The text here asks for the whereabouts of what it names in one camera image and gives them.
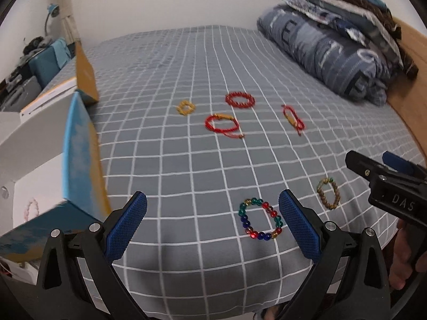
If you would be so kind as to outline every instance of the gray checkered bed sheet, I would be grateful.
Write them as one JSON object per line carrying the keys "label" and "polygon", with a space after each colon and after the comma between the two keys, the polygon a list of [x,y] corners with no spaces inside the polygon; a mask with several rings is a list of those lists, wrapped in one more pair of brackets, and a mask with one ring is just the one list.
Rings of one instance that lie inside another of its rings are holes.
{"label": "gray checkered bed sheet", "polygon": [[[149,316],[221,319],[292,298],[311,263],[287,226],[277,240],[250,239],[237,214],[245,198],[261,197],[277,209],[289,188],[323,221],[355,232],[373,227],[382,246],[396,231],[396,218],[368,204],[367,182],[344,161],[351,149],[377,161],[385,150],[422,161],[389,106],[344,100],[246,29],[131,34],[86,54],[100,92],[89,111],[112,207],[121,208],[136,190],[148,197],[147,215],[114,268]],[[73,75],[70,63],[49,87]],[[240,90],[255,97],[253,109],[225,103],[229,91]],[[184,99],[196,105],[187,117],[176,111]],[[305,122],[301,137],[284,118],[284,103]],[[215,112],[235,115],[245,138],[206,130],[204,120]],[[326,175],[341,192],[333,211],[315,192]],[[256,230],[271,231],[261,208],[248,215]],[[82,269],[91,294],[100,297]]]}

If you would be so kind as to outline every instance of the bracelet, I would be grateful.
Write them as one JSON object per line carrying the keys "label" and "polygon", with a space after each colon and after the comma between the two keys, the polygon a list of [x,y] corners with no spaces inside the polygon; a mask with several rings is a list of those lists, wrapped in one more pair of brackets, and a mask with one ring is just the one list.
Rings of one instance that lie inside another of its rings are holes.
{"label": "bracelet", "polygon": [[[223,119],[231,120],[235,126],[230,128],[230,129],[219,129],[219,128],[213,127],[211,125],[212,120],[223,120]],[[213,115],[210,115],[204,121],[204,126],[206,126],[206,128],[209,131],[213,131],[215,133],[222,133],[223,135],[230,137],[230,138],[243,138],[245,136],[245,135],[230,134],[230,132],[234,132],[234,131],[237,131],[239,129],[239,123],[233,116],[228,115],[228,114],[215,113]]]}
{"label": "bracelet", "polygon": [[187,101],[187,100],[183,100],[180,102],[180,104],[177,106],[176,110],[178,111],[179,114],[181,115],[188,115],[194,112],[194,110],[196,109],[196,106],[194,104],[192,104],[191,102]]}
{"label": "bracelet", "polygon": [[29,216],[29,207],[34,204],[35,209],[37,210],[36,217],[40,215],[40,210],[38,209],[38,202],[33,198],[26,206],[24,210],[24,222],[28,222],[28,216]]}
{"label": "bracelet", "polygon": [[[246,207],[249,205],[257,205],[262,206],[265,211],[274,219],[276,229],[271,233],[264,233],[264,232],[257,232],[254,231],[254,229],[251,226],[251,222],[249,221],[248,216],[246,215]],[[280,215],[277,214],[277,212],[273,209],[273,207],[270,206],[268,202],[264,202],[261,198],[247,198],[242,202],[239,208],[239,216],[240,220],[242,221],[243,228],[246,229],[246,233],[251,236],[253,239],[263,239],[265,241],[269,241],[271,238],[275,239],[279,234],[282,233],[282,218]]]}
{"label": "bracelet", "polygon": [[[243,97],[248,100],[248,102],[236,102],[233,100],[234,97]],[[251,94],[243,93],[242,91],[235,91],[234,93],[229,93],[226,96],[226,102],[235,108],[250,108],[255,105],[255,99]]]}
{"label": "bracelet", "polygon": [[[335,194],[335,201],[334,204],[330,204],[328,203],[328,201],[326,200],[326,196],[325,193],[322,190],[322,186],[324,184],[328,184],[330,183],[332,185],[332,188],[334,189],[334,194]],[[338,186],[337,183],[334,181],[334,178],[323,178],[319,184],[317,185],[317,193],[320,196],[320,200],[322,200],[323,205],[327,208],[327,209],[335,209],[336,207],[338,207],[339,204],[339,200],[341,199],[341,196],[339,194],[339,190],[338,190]]]}
{"label": "bracelet", "polygon": [[[296,115],[296,112],[292,106],[290,106],[288,104],[283,104],[282,107],[283,107],[283,115],[288,120],[288,122],[295,128],[296,132],[298,132],[298,135],[301,136],[301,131],[303,131],[305,129],[304,122],[300,118],[298,118],[298,116]],[[290,110],[293,117],[288,115],[286,113],[286,110]]]}

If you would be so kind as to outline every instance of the silver bolt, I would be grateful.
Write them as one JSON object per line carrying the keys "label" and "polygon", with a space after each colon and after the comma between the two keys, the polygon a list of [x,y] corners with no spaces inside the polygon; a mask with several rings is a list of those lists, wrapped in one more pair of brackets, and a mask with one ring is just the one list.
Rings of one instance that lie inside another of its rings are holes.
{"label": "silver bolt", "polygon": [[337,229],[336,224],[335,224],[334,222],[332,222],[332,221],[327,221],[327,222],[325,223],[325,227],[326,227],[326,229],[327,229],[327,230],[329,230],[329,231],[335,231],[335,230]]}
{"label": "silver bolt", "polygon": [[9,190],[5,186],[2,186],[0,188],[0,194],[1,194],[1,197],[4,198],[5,200],[9,198]]}
{"label": "silver bolt", "polygon": [[370,237],[375,236],[375,231],[374,231],[374,229],[371,229],[370,227],[368,227],[368,228],[365,230],[365,232],[366,232],[366,234],[367,234],[368,236],[370,236]]}
{"label": "silver bolt", "polygon": [[59,231],[58,229],[54,229],[51,233],[50,233],[50,235],[52,236],[52,237],[58,237],[59,236],[59,234],[61,233],[61,231]]}
{"label": "silver bolt", "polygon": [[91,232],[97,232],[101,228],[101,225],[98,223],[93,223],[91,226],[89,226],[89,231]]}

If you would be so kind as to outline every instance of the wooden headboard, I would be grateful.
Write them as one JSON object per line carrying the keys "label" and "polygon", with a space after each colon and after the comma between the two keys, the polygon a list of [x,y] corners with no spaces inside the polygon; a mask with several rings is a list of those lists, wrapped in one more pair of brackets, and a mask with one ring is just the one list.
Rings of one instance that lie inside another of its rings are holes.
{"label": "wooden headboard", "polygon": [[414,59],[419,72],[415,81],[400,75],[389,88],[387,101],[405,122],[427,161],[427,37],[394,20],[402,26],[401,44]]}

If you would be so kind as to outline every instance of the red string bracelet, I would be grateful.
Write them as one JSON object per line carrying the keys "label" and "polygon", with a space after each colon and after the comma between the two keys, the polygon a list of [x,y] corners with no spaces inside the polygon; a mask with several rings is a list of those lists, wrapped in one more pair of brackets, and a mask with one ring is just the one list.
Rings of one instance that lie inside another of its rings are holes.
{"label": "red string bracelet", "polygon": [[[211,125],[212,120],[223,120],[223,119],[231,120],[235,126],[230,128],[230,129],[219,129],[219,128],[215,128]],[[223,135],[230,137],[230,138],[243,138],[245,136],[245,135],[231,134],[231,132],[237,131],[239,129],[239,123],[233,116],[227,115],[227,114],[215,113],[213,115],[208,116],[206,118],[206,120],[204,121],[204,126],[206,126],[206,128],[209,131],[213,131],[215,133],[222,133]]]}
{"label": "red string bracelet", "polygon": [[[248,102],[236,102],[233,100],[234,97],[243,97],[248,100]],[[226,96],[226,102],[235,108],[250,108],[255,105],[255,99],[251,94],[243,93],[242,91],[235,91],[234,93],[229,93]]]}
{"label": "red string bracelet", "polygon": [[[298,132],[298,135],[301,136],[301,131],[305,129],[304,122],[300,118],[298,118],[292,106],[288,104],[282,104],[282,107],[283,107],[283,115],[289,121],[289,123],[295,128],[296,132]],[[289,110],[292,113],[293,117],[289,116],[286,113],[286,110]]]}

